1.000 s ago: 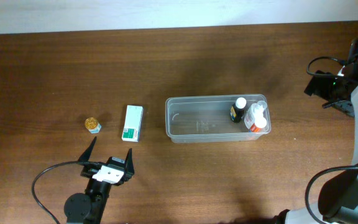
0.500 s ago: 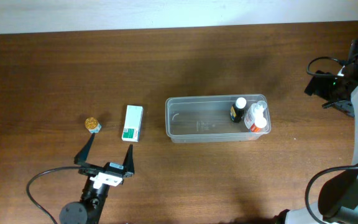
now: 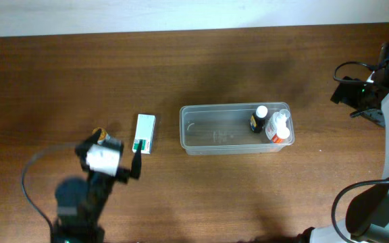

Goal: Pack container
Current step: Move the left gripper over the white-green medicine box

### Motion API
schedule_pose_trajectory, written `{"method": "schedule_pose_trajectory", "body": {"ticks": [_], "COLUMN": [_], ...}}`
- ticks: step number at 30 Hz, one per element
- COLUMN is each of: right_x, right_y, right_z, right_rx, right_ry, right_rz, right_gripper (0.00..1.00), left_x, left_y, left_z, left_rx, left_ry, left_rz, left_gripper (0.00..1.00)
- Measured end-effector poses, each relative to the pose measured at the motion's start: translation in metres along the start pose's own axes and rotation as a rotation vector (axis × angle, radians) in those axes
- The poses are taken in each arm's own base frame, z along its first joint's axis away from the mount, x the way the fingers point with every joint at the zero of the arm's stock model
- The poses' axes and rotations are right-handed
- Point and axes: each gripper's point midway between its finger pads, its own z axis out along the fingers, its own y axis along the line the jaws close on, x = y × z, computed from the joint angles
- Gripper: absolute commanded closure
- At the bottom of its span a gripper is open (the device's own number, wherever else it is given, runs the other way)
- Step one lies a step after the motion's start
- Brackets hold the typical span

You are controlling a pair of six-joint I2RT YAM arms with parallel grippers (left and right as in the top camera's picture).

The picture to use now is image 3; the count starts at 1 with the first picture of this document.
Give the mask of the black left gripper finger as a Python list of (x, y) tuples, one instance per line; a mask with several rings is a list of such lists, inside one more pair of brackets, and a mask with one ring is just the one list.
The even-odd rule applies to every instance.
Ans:
[(102, 129), (100, 128), (93, 130), (93, 134), (85, 140), (85, 144), (88, 146), (97, 144), (101, 137), (101, 131)]
[(130, 177), (138, 180), (140, 178), (141, 169), (142, 169), (142, 152), (143, 140), (139, 140), (139, 143), (136, 148), (136, 152), (134, 153), (134, 157), (132, 160), (132, 167), (130, 172)]

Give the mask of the small gold lid jar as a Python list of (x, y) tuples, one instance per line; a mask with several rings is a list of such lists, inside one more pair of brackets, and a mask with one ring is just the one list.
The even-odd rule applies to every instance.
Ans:
[(92, 131), (93, 134), (96, 134), (97, 132), (99, 133), (99, 137), (97, 139), (98, 143), (103, 143), (106, 140), (109, 140), (111, 138), (111, 136), (107, 133), (107, 131), (104, 128), (97, 127), (94, 128)]

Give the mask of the white green Panadol box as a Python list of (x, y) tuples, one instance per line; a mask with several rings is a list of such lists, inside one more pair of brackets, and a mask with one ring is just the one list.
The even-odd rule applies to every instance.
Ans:
[(132, 151), (135, 153), (142, 141), (141, 153), (151, 154), (156, 117), (154, 115), (138, 114)]

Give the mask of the white squeeze bottle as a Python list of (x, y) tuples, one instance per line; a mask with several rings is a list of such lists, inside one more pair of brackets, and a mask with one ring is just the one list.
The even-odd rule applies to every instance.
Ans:
[(286, 122), (288, 121), (289, 118), (290, 118), (290, 112), (287, 109), (281, 109), (280, 111), (275, 112), (271, 116), (271, 118), (269, 119), (265, 127), (265, 133), (269, 141), (276, 133), (278, 128), (287, 127)]

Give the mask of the dark bottle white cap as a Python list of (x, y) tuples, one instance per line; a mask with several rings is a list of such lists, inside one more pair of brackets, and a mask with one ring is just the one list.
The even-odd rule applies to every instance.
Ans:
[(250, 127), (254, 133), (260, 133), (265, 125), (268, 109), (266, 106), (261, 105), (256, 108), (255, 112), (250, 118)]

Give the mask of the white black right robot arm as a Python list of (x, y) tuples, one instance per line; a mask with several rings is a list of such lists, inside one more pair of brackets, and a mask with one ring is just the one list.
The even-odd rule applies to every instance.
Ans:
[(342, 189), (332, 203), (328, 227), (310, 227), (293, 242), (389, 242), (389, 42), (376, 64), (366, 63), (365, 80), (335, 77), (331, 101), (352, 107), (351, 117), (363, 117), (385, 129), (385, 157), (379, 180), (357, 182)]

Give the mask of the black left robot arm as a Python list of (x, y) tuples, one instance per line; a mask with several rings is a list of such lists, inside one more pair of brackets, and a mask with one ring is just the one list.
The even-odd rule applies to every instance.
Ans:
[(132, 167), (120, 167), (124, 144), (102, 138), (103, 130), (75, 146), (74, 152), (87, 178), (65, 179), (55, 190), (57, 220), (51, 230), (52, 242), (103, 242), (105, 230), (99, 218), (115, 183), (139, 179), (144, 140), (135, 146)]

